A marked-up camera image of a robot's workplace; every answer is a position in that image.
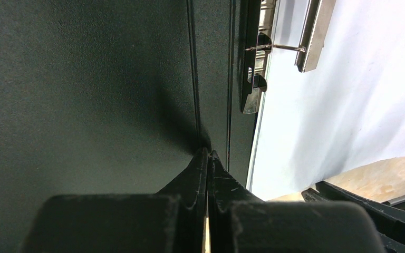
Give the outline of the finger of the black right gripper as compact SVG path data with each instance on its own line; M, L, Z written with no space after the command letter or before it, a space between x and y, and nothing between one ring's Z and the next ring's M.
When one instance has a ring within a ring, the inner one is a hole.
M375 224L387 252L405 252L405 210L378 203L325 181L301 195L306 202L349 201L363 207Z

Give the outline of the white paper stack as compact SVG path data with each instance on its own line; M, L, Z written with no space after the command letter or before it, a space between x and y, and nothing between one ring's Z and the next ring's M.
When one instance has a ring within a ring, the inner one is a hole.
M337 1L316 69L273 49L246 187L263 200L328 180L405 194L405 1Z

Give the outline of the metal folder clip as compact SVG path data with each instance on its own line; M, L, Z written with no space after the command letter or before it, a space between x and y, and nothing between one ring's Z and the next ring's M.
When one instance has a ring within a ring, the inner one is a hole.
M309 1L298 46L275 44L279 1L248 1L244 69L240 110L255 114L267 90L266 72L273 49L296 52L295 65L304 73L317 68L332 18L335 1Z

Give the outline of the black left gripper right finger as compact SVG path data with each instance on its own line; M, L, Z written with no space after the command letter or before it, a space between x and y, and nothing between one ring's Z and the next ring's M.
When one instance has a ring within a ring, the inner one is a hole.
M265 202L213 151L208 158L212 252L384 252L368 214L344 201Z

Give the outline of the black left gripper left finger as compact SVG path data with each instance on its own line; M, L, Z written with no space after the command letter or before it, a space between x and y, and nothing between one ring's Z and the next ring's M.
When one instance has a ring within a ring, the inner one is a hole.
M154 194L53 196L20 252L204 252L208 151Z

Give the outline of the black file folder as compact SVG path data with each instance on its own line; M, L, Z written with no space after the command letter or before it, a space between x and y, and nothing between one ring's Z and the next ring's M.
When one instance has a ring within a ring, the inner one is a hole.
M246 184L260 1L0 1L0 252L62 194L153 193L201 147Z

